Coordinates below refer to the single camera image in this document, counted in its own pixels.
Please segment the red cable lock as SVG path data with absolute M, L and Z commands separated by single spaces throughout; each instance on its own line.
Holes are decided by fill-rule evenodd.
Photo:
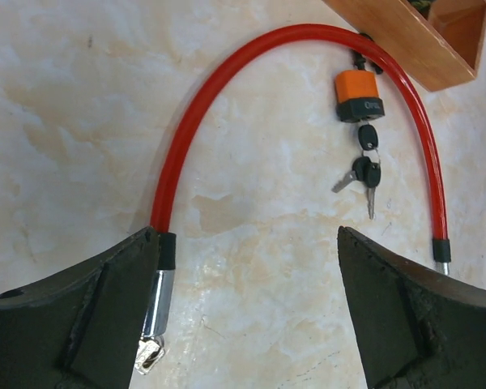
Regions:
M 427 172 L 415 123 L 386 75 L 377 121 L 382 183 L 332 186 L 359 154 L 335 114 L 345 49 L 287 44 L 239 71 L 209 108 L 181 171 L 170 230 L 177 270 L 168 341 L 349 329 L 336 235 L 348 225 L 432 265 Z

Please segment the black head key bunch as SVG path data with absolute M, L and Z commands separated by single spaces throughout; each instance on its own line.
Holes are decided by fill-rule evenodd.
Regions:
M 353 162 L 351 169 L 343 175 L 332 188 L 334 193 L 339 193 L 353 182 L 361 182 L 366 188 L 369 219 L 375 217 L 376 189 L 382 179 L 382 168 L 379 158 L 374 160 L 369 153 L 377 152 L 379 138 L 376 128 L 369 122 L 359 122 L 357 127 L 357 139 L 362 153 Z

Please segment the silver key bunch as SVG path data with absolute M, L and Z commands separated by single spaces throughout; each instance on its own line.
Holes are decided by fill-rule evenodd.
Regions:
M 165 346 L 163 336 L 141 338 L 134 360 L 134 369 L 142 375 L 148 375 L 164 355 Z

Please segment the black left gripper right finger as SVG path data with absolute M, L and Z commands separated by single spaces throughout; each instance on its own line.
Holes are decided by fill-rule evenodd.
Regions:
M 486 388 L 486 290 L 338 231 L 339 267 L 369 388 Z

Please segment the orange black padlock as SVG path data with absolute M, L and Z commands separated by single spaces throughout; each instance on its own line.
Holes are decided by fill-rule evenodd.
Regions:
M 366 69 L 367 59 L 352 51 L 354 68 L 335 77 L 336 113 L 341 122 L 356 123 L 385 116 L 383 100 L 379 96 L 376 76 L 383 69 L 370 60 L 373 71 Z

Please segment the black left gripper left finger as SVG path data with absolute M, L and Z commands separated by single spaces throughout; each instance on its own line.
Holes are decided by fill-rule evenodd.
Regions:
M 0 388 L 127 388 L 158 250 L 146 227 L 0 294 Z

